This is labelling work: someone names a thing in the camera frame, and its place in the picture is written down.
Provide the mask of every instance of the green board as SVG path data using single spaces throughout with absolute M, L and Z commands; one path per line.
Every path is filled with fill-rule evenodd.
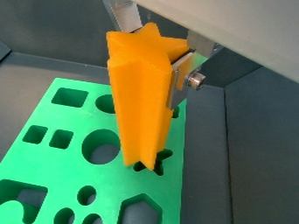
M 126 167 L 110 86 L 56 79 L 0 164 L 0 223 L 118 224 L 139 201 L 180 223 L 186 101 L 174 117 L 155 171 Z

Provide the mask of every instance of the bolt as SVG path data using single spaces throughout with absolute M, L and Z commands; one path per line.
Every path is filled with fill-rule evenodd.
M 194 89 L 199 90 L 203 86 L 203 83 L 206 81 L 206 76 L 199 73 L 199 71 L 195 71 L 190 74 L 187 78 L 187 86 L 192 87 Z

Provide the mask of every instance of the star-shaped hole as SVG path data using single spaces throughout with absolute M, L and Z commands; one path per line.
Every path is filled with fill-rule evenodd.
M 163 150 L 156 154 L 155 165 L 154 165 L 154 172 L 156 175 L 164 175 L 164 163 L 163 161 L 174 154 L 171 150 Z M 135 163 L 134 169 L 136 172 L 140 172 L 146 169 L 146 166 L 142 162 Z

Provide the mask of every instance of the orange star-shaped block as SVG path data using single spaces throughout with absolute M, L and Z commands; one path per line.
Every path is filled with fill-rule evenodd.
M 167 99 L 174 81 L 171 62 L 188 50 L 186 39 L 164 38 L 156 24 L 138 33 L 107 33 L 107 69 L 126 165 L 152 170 L 164 149 L 174 112 Z

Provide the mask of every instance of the hole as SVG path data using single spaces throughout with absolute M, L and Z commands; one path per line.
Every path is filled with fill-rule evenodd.
M 86 185 L 79 190 L 79 203 L 83 206 L 90 205 L 96 199 L 96 189 L 91 185 Z
M 180 116 L 180 108 L 179 106 L 172 111 L 172 118 L 179 118 Z
M 171 150 L 162 150 L 160 152 L 158 152 L 156 154 L 156 160 L 158 161 L 163 161 L 166 160 L 171 155 L 174 154 L 174 152 Z
M 154 172 L 156 173 L 158 176 L 164 175 L 164 165 L 162 161 L 155 160 Z
M 94 165 L 103 165 L 115 159 L 119 148 L 116 133 L 108 129 L 99 129 L 91 132 L 84 139 L 82 154 Z
M 156 159 L 155 159 L 155 165 L 154 165 L 154 172 L 158 176 L 164 175 L 164 163 L 163 161 L 174 154 L 171 150 L 163 150 L 158 152 Z M 142 162 L 135 163 L 134 169 L 136 172 L 140 172 L 146 169 L 146 166 Z
M 71 224 L 75 221 L 74 211 L 64 207 L 55 215 L 54 224 Z
M 163 209 L 143 193 L 122 203 L 118 224 L 159 224 L 163 222 Z
M 8 200 L 16 200 L 23 204 L 23 223 L 34 223 L 48 189 L 39 185 L 30 185 L 8 179 L 0 181 L 0 205 Z
M 98 109 L 106 113 L 115 114 L 115 103 L 112 94 L 102 95 L 96 100 Z
M 47 130 L 48 130 L 48 128 L 46 128 L 43 126 L 34 125 L 28 129 L 28 131 L 23 137 L 23 141 L 30 144 L 39 144 L 43 141 Z
M 134 169 L 136 172 L 140 172 L 146 168 L 142 162 L 135 163 Z
M 62 87 L 51 102 L 63 106 L 80 108 L 87 100 L 88 92 L 78 89 Z
M 92 213 L 84 219 L 83 224 L 103 224 L 103 220 L 96 213 Z
M 58 129 L 51 138 L 51 147 L 66 150 L 70 147 L 72 136 L 71 131 Z

